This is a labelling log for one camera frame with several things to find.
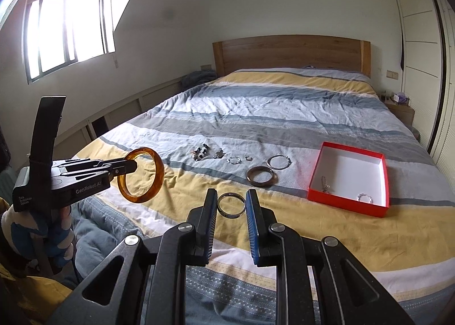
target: metal screw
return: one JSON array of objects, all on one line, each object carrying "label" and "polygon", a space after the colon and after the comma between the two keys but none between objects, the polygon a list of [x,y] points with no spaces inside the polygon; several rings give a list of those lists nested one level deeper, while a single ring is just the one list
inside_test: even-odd
[{"label": "metal screw", "polygon": [[188,222],[182,222],[180,225],[178,225],[178,229],[183,233],[186,233],[187,231],[191,231],[192,228],[193,228],[193,225],[191,225]]},{"label": "metal screw", "polygon": [[280,232],[284,231],[285,226],[283,224],[276,222],[276,223],[270,225],[270,229],[272,229],[273,231],[276,231],[277,233],[280,233]]},{"label": "metal screw", "polygon": [[336,239],[333,236],[328,236],[327,238],[324,239],[324,243],[329,247],[336,247],[338,245],[338,239]]},{"label": "metal screw", "polygon": [[138,236],[127,236],[125,238],[125,244],[126,245],[135,245],[139,242],[139,237]]}]

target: jewelry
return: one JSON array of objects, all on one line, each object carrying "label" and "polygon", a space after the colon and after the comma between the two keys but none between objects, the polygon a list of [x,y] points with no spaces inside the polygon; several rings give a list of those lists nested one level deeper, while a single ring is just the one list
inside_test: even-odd
[{"label": "jewelry", "polygon": [[[254,181],[253,180],[253,174],[256,172],[256,171],[266,171],[270,174],[270,179],[269,180],[266,180],[266,181]],[[251,167],[248,171],[247,171],[247,180],[248,182],[253,185],[253,186],[257,186],[257,187],[268,187],[270,185],[273,184],[273,181],[276,177],[276,174],[274,173],[274,171],[270,168],[270,167],[267,167],[267,166],[256,166],[256,167]]]},{"label": "jewelry", "polygon": [[193,159],[195,161],[199,161],[203,159],[206,155],[210,147],[207,144],[202,144],[202,148],[198,147],[197,150],[192,151],[191,154],[193,155]]},{"label": "jewelry", "polygon": [[[226,197],[234,197],[234,198],[239,199],[243,203],[242,212],[240,212],[238,214],[228,214],[227,212],[224,212],[222,210],[221,206],[220,206],[220,202],[221,202],[221,200],[223,198],[226,198]],[[233,193],[233,192],[224,193],[223,195],[221,195],[218,198],[218,202],[217,202],[218,212],[220,213],[221,216],[224,216],[224,217],[227,217],[227,218],[238,218],[238,217],[240,217],[240,215],[245,212],[246,207],[247,207],[247,205],[245,204],[245,198],[242,197],[240,194]]]},{"label": "jewelry", "polygon": [[321,192],[328,194],[328,188],[330,188],[330,185],[327,185],[327,180],[326,180],[325,176],[321,177],[321,182],[322,182]]},{"label": "jewelry", "polygon": [[217,158],[223,158],[223,156],[225,155],[226,153],[224,153],[224,151],[220,148],[220,150],[218,152],[215,153],[215,155],[213,156],[213,158],[217,159]]},{"label": "jewelry", "polygon": [[242,160],[240,159],[240,157],[231,156],[231,157],[228,158],[228,162],[229,162],[231,165],[238,165],[238,164],[241,164],[241,163],[242,163]]},{"label": "jewelry", "polygon": [[[272,159],[274,159],[275,157],[284,157],[288,160],[288,164],[284,167],[273,167],[271,164],[270,164],[270,161]],[[270,157],[268,160],[267,160],[267,166],[270,167],[270,168],[273,168],[274,170],[284,170],[285,168],[288,168],[290,165],[292,164],[292,161],[291,159],[288,157],[288,156],[285,156],[285,155],[276,155],[276,156],[272,156]]]},{"label": "jewelry", "polygon": [[[368,197],[369,198],[369,202],[363,202],[360,200],[361,197]],[[369,203],[370,205],[373,204],[373,198],[371,198],[369,195],[367,195],[367,193],[360,193],[358,196],[357,196],[357,200],[358,202],[363,202],[363,203]]]},{"label": "jewelry", "polygon": [[149,188],[148,191],[144,195],[136,197],[135,195],[131,195],[128,187],[127,187],[127,176],[126,174],[117,176],[117,184],[120,190],[121,195],[123,195],[127,200],[133,203],[144,203],[148,200],[151,200],[156,194],[160,191],[161,186],[163,185],[164,180],[164,165],[161,157],[158,153],[156,153],[153,149],[142,147],[138,149],[132,150],[128,153],[124,159],[135,159],[140,155],[151,155],[153,158],[153,162],[155,162],[155,179],[153,181],[152,186]]}]

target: bedside table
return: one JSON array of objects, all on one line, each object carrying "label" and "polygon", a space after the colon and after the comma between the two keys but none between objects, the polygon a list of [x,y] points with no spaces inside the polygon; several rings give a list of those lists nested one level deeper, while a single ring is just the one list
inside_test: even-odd
[{"label": "bedside table", "polygon": [[406,126],[412,126],[414,110],[407,105],[397,105],[394,101],[387,99],[384,104]]}]

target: striped duvet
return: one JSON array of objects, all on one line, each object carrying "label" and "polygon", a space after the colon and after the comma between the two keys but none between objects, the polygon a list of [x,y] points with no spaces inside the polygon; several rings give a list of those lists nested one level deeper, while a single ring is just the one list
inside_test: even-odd
[{"label": "striped duvet", "polygon": [[[306,199],[323,141],[385,155],[391,207],[384,218]],[[226,155],[196,162],[191,150],[202,143],[209,145],[211,156],[219,149]],[[207,188],[216,188],[218,195],[245,195],[251,187],[248,168],[282,154],[290,157],[291,166],[277,171],[274,186],[256,188],[261,205],[272,209],[279,222],[309,238],[339,238],[416,324],[429,324],[455,291],[455,197],[431,157],[362,74],[237,71],[168,99],[106,133],[78,156],[117,158],[142,146],[163,159],[163,187],[151,201],[135,205],[122,197],[114,180],[110,189],[80,202],[74,209],[75,230],[92,250],[101,243],[83,239],[77,226],[81,220],[95,221],[115,241],[128,234],[118,229],[126,223],[145,236],[158,236],[202,205]],[[229,164],[230,156],[242,163]],[[140,158],[138,164],[141,171],[127,178],[133,193],[145,192],[154,173],[150,159]],[[99,252],[95,261],[107,254],[102,247]],[[275,269],[254,266],[246,217],[218,215],[209,265],[187,270],[187,323],[274,323],[275,304]],[[314,306],[317,313],[317,301]]]}]

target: sleeve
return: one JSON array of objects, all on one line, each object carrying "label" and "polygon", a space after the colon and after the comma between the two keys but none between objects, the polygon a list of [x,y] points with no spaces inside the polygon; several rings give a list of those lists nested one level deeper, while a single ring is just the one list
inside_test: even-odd
[{"label": "sleeve", "polygon": [[[3,214],[9,209],[10,206],[0,198],[0,221],[3,217]],[[8,270],[12,275],[17,277],[26,276],[25,268],[29,263],[28,259],[25,259],[22,256],[19,256],[8,244],[5,236],[3,235],[3,230],[0,227],[0,264],[3,265],[6,270]]]}]

